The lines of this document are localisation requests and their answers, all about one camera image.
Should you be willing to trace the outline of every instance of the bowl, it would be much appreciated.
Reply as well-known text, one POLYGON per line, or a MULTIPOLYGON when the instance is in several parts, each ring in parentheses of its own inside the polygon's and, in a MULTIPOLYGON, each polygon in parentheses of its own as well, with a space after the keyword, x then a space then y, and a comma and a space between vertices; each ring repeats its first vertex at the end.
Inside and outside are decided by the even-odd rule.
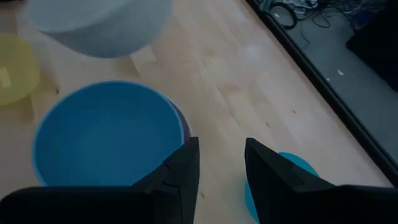
POLYGON ((184 142, 176 107, 133 82, 86 86, 61 100, 39 125, 33 145, 47 186, 128 186, 184 142))
POLYGON ((29 44, 0 34, 0 105, 21 100, 39 84, 40 68, 29 44))
POLYGON ((172 0, 35 0, 25 13, 43 34, 81 54, 116 58, 156 39, 172 0))

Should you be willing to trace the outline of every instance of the yellow bowl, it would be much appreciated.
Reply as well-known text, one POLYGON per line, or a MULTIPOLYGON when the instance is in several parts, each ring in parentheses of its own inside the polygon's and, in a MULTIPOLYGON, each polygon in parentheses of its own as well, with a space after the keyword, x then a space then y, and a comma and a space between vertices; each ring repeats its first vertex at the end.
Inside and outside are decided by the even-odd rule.
POLYGON ((29 44, 11 34, 0 34, 0 105, 26 97, 40 80, 40 68, 29 44))

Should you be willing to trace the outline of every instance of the wooden surface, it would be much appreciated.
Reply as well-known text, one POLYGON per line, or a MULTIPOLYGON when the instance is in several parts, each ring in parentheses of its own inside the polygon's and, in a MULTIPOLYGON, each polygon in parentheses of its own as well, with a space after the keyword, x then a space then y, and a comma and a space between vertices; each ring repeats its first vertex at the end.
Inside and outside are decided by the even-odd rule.
POLYGON ((244 143, 253 137, 306 159, 334 184, 391 186, 269 30, 241 0, 175 0, 151 46, 114 60, 76 54, 38 33, 23 3, 0 4, 0 32, 33 46, 43 77, 0 107, 0 197, 38 185, 37 123, 63 96, 101 80, 145 83, 181 107, 199 136, 195 223, 254 223, 244 206, 244 143))

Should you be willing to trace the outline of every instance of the floor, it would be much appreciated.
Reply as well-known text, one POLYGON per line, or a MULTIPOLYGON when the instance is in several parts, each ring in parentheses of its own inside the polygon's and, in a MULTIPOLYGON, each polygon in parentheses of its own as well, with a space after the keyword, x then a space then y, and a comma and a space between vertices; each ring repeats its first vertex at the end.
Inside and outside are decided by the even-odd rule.
POLYGON ((195 223, 254 223, 244 206, 244 143, 307 160, 334 184, 391 186, 243 0, 175 0, 164 33, 130 57, 77 54, 38 33, 24 4, 0 5, 0 32, 27 40, 42 66, 28 98, 0 107, 0 198, 38 185, 30 147, 62 97, 101 80, 145 83, 181 107, 200 140, 195 223))
POLYGON ((339 12, 330 15, 334 16, 328 18, 328 29, 307 19, 288 33, 364 127, 398 161, 398 94, 346 48, 353 35, 347 20, 339 12))

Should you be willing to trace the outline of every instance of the bowl rim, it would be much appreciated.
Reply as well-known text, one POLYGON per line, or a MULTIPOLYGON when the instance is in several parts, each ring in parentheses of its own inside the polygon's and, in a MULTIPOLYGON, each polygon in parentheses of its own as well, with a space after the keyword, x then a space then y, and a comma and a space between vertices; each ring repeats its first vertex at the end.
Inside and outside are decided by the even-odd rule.
POLYGON ((38 30, 40 30, 41 32, 45 32, 45 33, 49 33, 49 34, 64 34, 64 33, 75 32, 77 30, 87 29, 87 28, 96 26, 98 24, 101 24, 101 22, 103 22, 109 18, 113 19, 112 17, 118 16, 120 11, 125 10, 128 7, 128 4, 137 4, 137 2, 124 1, 123 3, 120 3, 121 5, 112 8, 110 11, 102 12, 102 14, 96 15, 96 17, 88 19, 87 21, 85 21, 82 24, 77 24, 77 25, 74 24, 73 26, 69 26, 69 27, 62 26, 62 28, 45 27, 42 24, 38 23, 35 18, 33 18, 38 13, 38 12, 36 12, 37 9, 35 7, 39 7, 39 4, 41 4, 41 3, 29 1, 28 5, 25 7, 24 14, 29 18, 30 22, 36 28, 38 28, 38 30))
POLYGON ((42 177, 42 175, 41 175, 41 173, 40 173, 40 171, 39 171, 39 169, 37 167, 37 163, 36 163, 37 140, 39 138, 39 134, 40 134, 40 132, 42 130, 42 127, 43 127, 45 121, 53 113, 53 111, 55 109, 57 109, 65 100, 69 99, 71 96, 73 96, 73 95, 75 95, 75 94, 77 94, 77 93, 79 93, 81 91, 87 90, 89 88, 93 88, 95 86, 100 86, 100 85, 107 85, 107 84, 123 84, 123 85, 127 84, 127 85, 132 85, 132 86, 139 86, 139 87, 143 87, 143 88, 145 88, 147 90, 150 90, 150 91, 156 93, 158 96, 160 96, 170 106, 170 108, 173 111, 174 116, 177 118, 178 125, 180 127, 179 128, 179 130, 180 130, 180 146, 182 146, 184 144, 184 131, 183 131, 181 118, 178 115, 177 110, 173 107, 173 104, 172 104, 171 100, 168 99, 163 93, 161 93, 159 91, 156 91, 153 88, 151 88, 151 87, 149 87, 149 86, 147 86, 145 84, 141 84, 141 83, 138 83, 138 82, 132 82, 132 81, 125 81, 125 80, 108 80, 108 81, 91 83, 91 84, 83 86, 83 87, 81 87, 81 88, 79 88, 79 89, 77 89, 75 91, 72 91, 71 93, 67 94, 62 99, 60 99, 54 106, 52 106, 47 111, 45 116, 41 119, 39 125, 37 125, 37 129, 36 129, 36 132, 35 132, 34 140, 33 140, 33 143, 32 143, 31 159, 32 159, 32 166, 33 166, 33 169, 34 169, 34 174, 35 174, 35 176, 36 176, 36 178, 39 181, 39 184, 41 186, 43 186, 43 187, 51 187, 51 185, 49 185, 48 183, 46 183, 46 181, 44 181, 44 179, 43 179, 43 177, 42 177))

